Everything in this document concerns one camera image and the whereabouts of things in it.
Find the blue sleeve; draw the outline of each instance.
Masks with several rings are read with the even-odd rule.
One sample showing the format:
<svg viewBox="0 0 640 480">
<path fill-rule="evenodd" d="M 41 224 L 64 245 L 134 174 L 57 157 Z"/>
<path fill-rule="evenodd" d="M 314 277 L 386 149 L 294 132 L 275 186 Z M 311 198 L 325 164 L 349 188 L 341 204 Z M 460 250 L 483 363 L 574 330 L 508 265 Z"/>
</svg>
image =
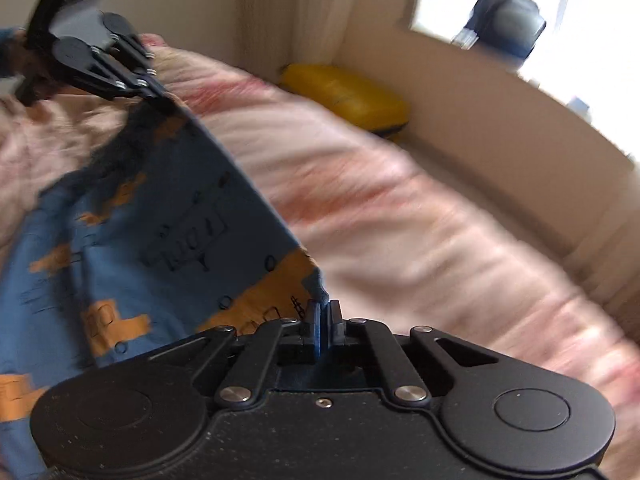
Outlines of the blue sleeve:
<svg viewBox="0 0 640 480">
<path fill-rule="evenodd" d="M 0 78 L 14 75 L 9 55 L 9 44 L 16 30 L 15 27 L 0 28 Z"/>
</svg>

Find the yellow bag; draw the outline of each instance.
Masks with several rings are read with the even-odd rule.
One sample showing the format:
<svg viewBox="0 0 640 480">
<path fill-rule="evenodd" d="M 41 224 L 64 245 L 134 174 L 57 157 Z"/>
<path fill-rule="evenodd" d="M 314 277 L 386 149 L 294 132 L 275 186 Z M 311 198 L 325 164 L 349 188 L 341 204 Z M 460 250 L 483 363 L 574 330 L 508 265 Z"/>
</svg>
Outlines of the yellow bag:
<svg viewBox="0 0 640 480">
<path fill-rule="evenodd" d="M 398 95 L 337 66 L 290 64 L 280 86 L 381 137 L 398 133 L 409 120 L 409 105 Z"/>
</svg>

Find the small screw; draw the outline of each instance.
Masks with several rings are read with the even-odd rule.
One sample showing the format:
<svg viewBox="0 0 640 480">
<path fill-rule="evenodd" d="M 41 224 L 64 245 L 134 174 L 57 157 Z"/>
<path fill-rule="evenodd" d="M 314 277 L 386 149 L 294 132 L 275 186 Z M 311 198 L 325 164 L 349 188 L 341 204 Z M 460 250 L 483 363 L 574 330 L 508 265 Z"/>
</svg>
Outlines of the small screw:
<svg viewBox="0 0 640 480">
<path fill-rule="evenodd" d="M 334 402 L 331 399 L 316 400 L 316 406 L 318 406 L 318 408 L 330 408 L 333 405 L 334 405 Z"/>
<path fill-rule="evenodd" d="M 251 399 L 251 390 L 243 386 L 228 386 L 220 390 L 220 398 L 226 402 L 245 402 Z"/>
<path fill-rule="evenodd" d="M 406 400 L 407 402 L 417 402 L 427 398 L 427 392 L 420 386 L 400 386 L 396 388 L 394 395 L 398 399 Z"/>
</svg>

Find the blue and orange cloth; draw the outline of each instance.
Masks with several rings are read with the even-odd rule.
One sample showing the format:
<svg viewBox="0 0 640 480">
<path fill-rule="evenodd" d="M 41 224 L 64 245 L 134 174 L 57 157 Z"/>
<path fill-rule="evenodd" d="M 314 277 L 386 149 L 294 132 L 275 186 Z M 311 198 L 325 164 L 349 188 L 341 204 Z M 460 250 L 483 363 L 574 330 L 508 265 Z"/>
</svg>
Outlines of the blue and orange cloth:
<svg viewBox="0 0 640 480">
<path fill-rule="evenodd" d="M 44 464 L 28 417 L 49 387 L 218 324 L 253 333 L 326 303 L 318 268 L 184 108 L 141 102 L 92 163 L 42 193 L 0 281 L 0 454 Z"/>
</svg>

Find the bedsheet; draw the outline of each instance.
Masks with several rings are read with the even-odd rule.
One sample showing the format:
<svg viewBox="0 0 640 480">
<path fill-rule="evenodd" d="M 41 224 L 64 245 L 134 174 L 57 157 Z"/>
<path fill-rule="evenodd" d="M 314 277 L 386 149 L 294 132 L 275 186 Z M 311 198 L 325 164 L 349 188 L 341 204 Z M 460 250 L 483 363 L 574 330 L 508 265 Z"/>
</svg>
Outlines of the bedsheet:
<svg viewBox="0 0 640 480">
<path fill-rule="evenodd" d="M 640 479 L 640 353 L 559 267 L 398 147 L 242 71 L 145 41 L 161 81 L 276 208 L 345 316 L 396 333 L 431 324 L 592 384 L 618 420 L 604 472 Z M 0 263 L 37 193 L 86 164 L 130 102 L 64 94 L 30 110 L 2 104 Z"/>
</svg>

